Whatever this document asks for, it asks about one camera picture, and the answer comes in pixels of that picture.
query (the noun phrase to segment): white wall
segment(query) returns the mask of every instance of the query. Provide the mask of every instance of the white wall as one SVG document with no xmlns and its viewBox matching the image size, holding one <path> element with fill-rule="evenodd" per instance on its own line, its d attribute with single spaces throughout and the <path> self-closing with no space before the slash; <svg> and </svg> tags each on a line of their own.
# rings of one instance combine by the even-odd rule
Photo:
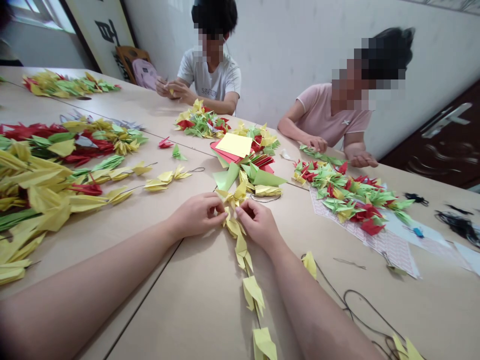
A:
<svg viewBox="0 0 480 360">
<path fill-rule="evenodd" d="M 12 21 L 1 36 L 26 67 L 93 70 L 75 34 Z"/>
<path fill-rule="evenodd" d="M 399 0 L 237 0 L 228 48 L 242 73 L 237 116 L 275 127 L 296 96 L 328 82 L 361 37 L 416 27 L 405 96 L 377 104 L 368 149 L 386 154 L 480 77 L 480 17 Z M 193 0 L 125 0 L 139 46 L 174 78 L 197 44 Z"/>
</svg>

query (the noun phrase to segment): wooden table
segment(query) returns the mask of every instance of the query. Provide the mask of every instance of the wooden table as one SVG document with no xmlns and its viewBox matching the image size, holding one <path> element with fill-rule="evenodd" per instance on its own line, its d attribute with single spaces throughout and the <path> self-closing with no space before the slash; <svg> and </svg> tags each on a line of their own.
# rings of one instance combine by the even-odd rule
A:
<svg viewBox="0 0 480 360">
<path fill-rule="evenodd" d="M 16 84 L 0 85 L 0 104 L 3 105 L 0 119 L 3 124 L 53 123 L 72 107 L 94 118 L 137 121 L 147 126 L 150 141 L 142 145 L 138 153 L 128 155 L 123 166 L 144 160 L 146 164 L 158 162 L 150 174 L 173 170 L 179 162 L 171 157 L 169 150 L 159 150 L 156 146 L 157 140 L 170 136 L 170 140 L 182 145 L 180 150 L 188 158 L 188 162 L 182 162 L 182 165 L 188 169 L 202 166 L 206 170 L 172 183 L 163 193 L 148 194 L 138 189 L 130 199 L 113 208 L 104 208 L 97 214 L 73 216 L 30 257 L 33 261 L 42 261 L 27 272 L 25 279 L 4 286 L 0 290 L 1 298 L 165 219 L 172 209 L 190 196 L 213 191 L 212 173 L 222 170 L 210 151 L 208 139 L 173 131 L 178 113 L 186 106 L 163 99 L 153 91 L 93 72 L 95 77 L 121 83 L 122 91 L 95 94 L 92 100 L 56 100 L 35 97 L 17 86 L 21 84 L 23 73 L 34 74 L 39 70 L 0 67 L 0 76 Z M 84 73 L 71 69 L 57 71 L 73 76 Z M 230 118 L 229 124 L 236 128 L 240 119 Z M 294 159 L 308 159 L 293 141 L 281 134 L 278 137 L 281 142 L 279 150 L 287 149 Z M 290 180 L 293 165 L 282 159 L 279 152 L 272 168 L 276 175 Z M 329 154 L 342 156 L 332 149 Z M 375 169 L 353 169 L 349 173 L 380 177 L 398 195 L 408 192 L 425 197 L 430 201 L 429 207 L 414 204 L 408 213 L 442 233 L 448 241 L 473 248 L 436 220 L 434 214 L 435 210 L 447 210 L 445 203 L 466 210 L 479 208 L 480 195 L 384 165 Z M 142 183 L 141 178 L 132 177 L 103 186 L 109 191 L 124 185 L 133 188 Z M 395 329 L 412 340 L 426 359 L 473 360 L 478 357 L 480 281 L 476 274 L 411 246 L 422 279 L 393 276 L 379 254 L 341 226 L 314 213 L 308 190 L 290 183 L 282 188 L 284 195 L 266 204 L 271 208 L 280 232 L 299 257 L 307 251 L 313 252 L 326 279 L 341 297 L 348 289 L 364 295 Z M 472 216 L 472 220 L 480 223 L 479 214 Z M 246 309 L 242 289 L 244 274 L 237 266 L 234 247 L 235 242 L 225 229 L 217 229 L 203 239 L 188 238 L 174 246 L 154 273 L 92 339 L 81 357 L 109 360 L 253 359 L 252 329 L 259 323 L 256 315 Z M 260 325 L 269 328 L 279 359 L 301 359 L 270 260 L 254 243 L 250 242 L 248 248 L 266 302 Z M 321 274 L 318 281 L 339 306 L 344 307 Z M 368 326 L 392 334 L 392 330 L 359 296 L 350 293 L 347 300 Z M 362 325 L 360 328 L 387 349 L 381 336 Z"/>
</svg>

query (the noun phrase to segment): pink t-shirt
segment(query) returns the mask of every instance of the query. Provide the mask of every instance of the pink t-shirt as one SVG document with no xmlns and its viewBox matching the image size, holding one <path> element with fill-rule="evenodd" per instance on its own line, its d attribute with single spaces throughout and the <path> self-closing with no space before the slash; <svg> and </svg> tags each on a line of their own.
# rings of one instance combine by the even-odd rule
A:
<svg viewBox="0 0 480 360">
<path fill-rule="evenodd" d="M 332 116 L 332 84 L 310 86 L 298 100 L 305 114 L 296 123 L 304 132 L 323 138 L 329 147 L 334 147 L 345 134 L 367 130 L 372 112 L 370 110 L 343 110 Z"/>
</svg>

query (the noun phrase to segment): door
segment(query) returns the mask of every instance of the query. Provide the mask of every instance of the door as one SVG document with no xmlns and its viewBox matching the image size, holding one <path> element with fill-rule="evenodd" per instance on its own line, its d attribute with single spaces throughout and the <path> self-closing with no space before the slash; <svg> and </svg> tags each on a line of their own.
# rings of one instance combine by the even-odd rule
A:
<svg viewBox="0 0 480 360">
<path fill-rule="evenodd" d="M 380 162 L 459 188 L 480 184 L 480 80 Z"/>
</svg>

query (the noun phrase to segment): pink backpack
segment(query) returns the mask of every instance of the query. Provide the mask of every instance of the pink backpack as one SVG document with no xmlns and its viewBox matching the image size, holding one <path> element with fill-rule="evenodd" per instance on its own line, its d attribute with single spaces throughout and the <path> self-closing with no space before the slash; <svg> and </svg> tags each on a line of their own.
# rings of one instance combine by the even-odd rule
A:
<svg viewBox="0 0 480 360">
<path fill-rule="evenodd" d="M 133 75 L 138 86 L 146 89 L 156 90 L 155 81 L 157 80 L 157 70 L 146 60 L 141 58 L 132 62 Z"/>
</svg>

